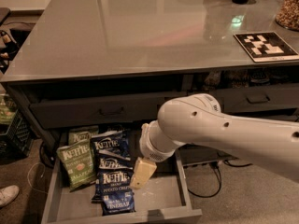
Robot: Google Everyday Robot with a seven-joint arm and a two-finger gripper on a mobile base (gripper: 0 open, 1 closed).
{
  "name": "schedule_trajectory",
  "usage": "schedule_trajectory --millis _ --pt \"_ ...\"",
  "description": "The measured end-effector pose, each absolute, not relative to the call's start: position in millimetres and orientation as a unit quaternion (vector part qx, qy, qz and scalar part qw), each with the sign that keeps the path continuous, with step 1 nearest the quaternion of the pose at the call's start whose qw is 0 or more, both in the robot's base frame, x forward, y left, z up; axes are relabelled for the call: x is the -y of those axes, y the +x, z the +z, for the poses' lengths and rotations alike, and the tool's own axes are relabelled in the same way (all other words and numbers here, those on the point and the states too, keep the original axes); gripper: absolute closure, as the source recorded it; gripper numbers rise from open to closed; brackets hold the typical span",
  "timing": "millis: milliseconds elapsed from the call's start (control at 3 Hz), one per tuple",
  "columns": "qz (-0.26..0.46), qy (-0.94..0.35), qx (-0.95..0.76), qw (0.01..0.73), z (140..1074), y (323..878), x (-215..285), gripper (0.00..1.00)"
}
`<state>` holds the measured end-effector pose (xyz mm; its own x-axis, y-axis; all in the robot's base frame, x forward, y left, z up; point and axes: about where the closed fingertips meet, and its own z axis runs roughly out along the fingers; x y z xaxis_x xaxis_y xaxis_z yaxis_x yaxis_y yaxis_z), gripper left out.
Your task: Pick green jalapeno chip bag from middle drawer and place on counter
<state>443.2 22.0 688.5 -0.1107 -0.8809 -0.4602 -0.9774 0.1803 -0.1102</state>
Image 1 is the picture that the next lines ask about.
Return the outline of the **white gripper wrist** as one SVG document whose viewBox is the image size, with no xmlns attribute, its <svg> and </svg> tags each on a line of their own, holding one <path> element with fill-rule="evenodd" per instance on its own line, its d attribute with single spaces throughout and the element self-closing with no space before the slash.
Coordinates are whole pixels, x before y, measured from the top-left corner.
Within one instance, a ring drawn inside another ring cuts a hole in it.
<svg viewBox="0 0 299 224">
<path fill-rule="evenodd" d="M 178 148 L 184 146 L 183 142 L 167 137 L 157 120 L 144 123 L 141 129 L 139 146 L 144 158 L 138 157 L 135 161 L 134 174 L 130 182 L 132 189 L 141 189 L 147 184 L 157 169 L 155 162 L 167 160 Z"/>
</svg>

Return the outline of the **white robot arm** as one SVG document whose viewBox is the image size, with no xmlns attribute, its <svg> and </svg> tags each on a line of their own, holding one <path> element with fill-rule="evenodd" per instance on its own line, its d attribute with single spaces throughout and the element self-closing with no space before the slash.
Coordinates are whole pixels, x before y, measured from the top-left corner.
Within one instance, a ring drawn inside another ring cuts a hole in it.
<svg viewBox="0 0 299 224">
<path fill-rule="evenodd" d="M 299 123 L 236 117 L 221 112 L 213 96 L 199 93 L 165 102 L 157 119 L 142 125 L 130 186 L 140 189 L 157 164 L 186 144 L 211 147 L 299 181 Z"/>
</svg>

